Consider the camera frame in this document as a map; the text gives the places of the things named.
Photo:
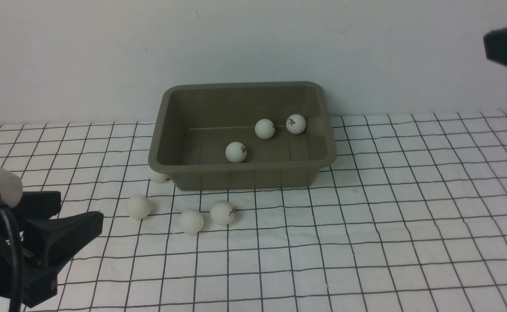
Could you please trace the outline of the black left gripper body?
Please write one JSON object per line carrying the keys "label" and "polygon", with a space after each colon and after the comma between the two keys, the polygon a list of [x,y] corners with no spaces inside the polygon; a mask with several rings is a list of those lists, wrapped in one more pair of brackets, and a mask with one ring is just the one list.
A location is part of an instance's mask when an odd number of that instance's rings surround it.
{"label": "black left gripper body", "polygon": [[[61,192],[31,191],[23,192],[19,204],[12,208],[20,233],[24,232],[25,221],[29,218],[48,220],[61,209]],[[12,257],[8,234],[0,217],[0,297],[12,298]],[[23,253],[25,268],[23,296],[21,303],[34,307],[53,298],[58,293],[58,278],[52,269],[37,269],[30,265]]]}

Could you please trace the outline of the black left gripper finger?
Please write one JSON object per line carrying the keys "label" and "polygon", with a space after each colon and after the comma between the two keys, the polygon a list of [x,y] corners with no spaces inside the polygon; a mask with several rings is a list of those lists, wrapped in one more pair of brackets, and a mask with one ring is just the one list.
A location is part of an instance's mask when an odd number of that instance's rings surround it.
{"label": "black left gripper finger", "polygon": [[26,219],[24,256],[34,268],[61,271],[102,233],[103,221],[98,211],[52,220]]}

